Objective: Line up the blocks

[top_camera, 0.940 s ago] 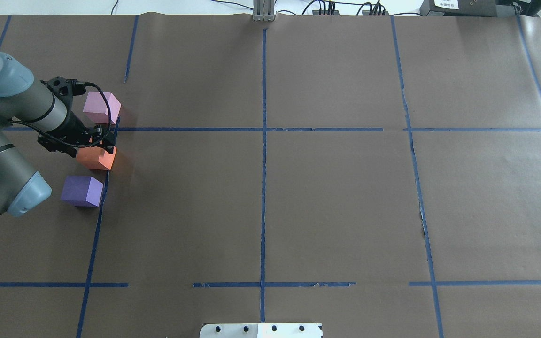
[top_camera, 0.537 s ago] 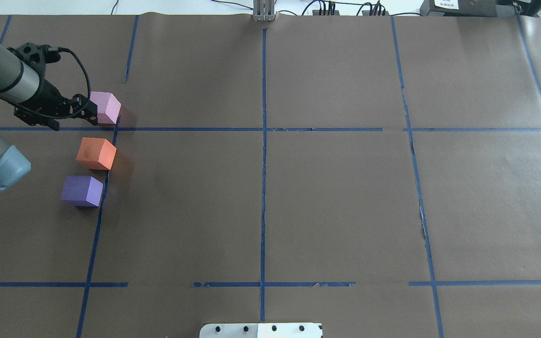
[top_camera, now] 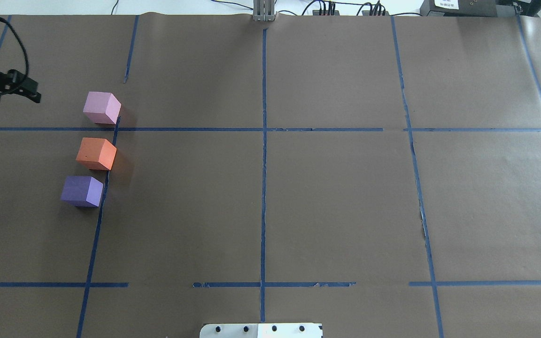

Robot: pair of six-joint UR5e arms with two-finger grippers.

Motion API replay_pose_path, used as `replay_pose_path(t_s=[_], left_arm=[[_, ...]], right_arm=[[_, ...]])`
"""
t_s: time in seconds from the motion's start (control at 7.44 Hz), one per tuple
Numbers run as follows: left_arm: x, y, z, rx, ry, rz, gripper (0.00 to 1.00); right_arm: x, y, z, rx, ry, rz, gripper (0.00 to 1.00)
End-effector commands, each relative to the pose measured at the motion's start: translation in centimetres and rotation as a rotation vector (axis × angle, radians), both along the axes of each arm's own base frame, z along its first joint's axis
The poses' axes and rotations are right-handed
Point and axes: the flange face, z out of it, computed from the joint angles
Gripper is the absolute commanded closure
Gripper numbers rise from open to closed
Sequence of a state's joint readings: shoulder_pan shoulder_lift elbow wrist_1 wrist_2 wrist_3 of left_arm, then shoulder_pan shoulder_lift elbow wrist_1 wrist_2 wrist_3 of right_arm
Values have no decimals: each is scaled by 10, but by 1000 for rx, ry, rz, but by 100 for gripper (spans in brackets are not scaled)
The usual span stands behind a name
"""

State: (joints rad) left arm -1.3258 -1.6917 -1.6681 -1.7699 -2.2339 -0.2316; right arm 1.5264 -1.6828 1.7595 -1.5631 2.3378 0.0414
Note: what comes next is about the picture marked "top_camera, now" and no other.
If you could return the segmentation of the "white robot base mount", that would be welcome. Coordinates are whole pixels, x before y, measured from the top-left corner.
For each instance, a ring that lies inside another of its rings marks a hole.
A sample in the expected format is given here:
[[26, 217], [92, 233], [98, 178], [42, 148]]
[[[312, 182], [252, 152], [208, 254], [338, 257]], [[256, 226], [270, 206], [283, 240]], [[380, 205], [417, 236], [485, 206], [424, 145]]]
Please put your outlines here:
[[322, 338], [321, 323], [219, 323], [206, 324], [200, 338]]

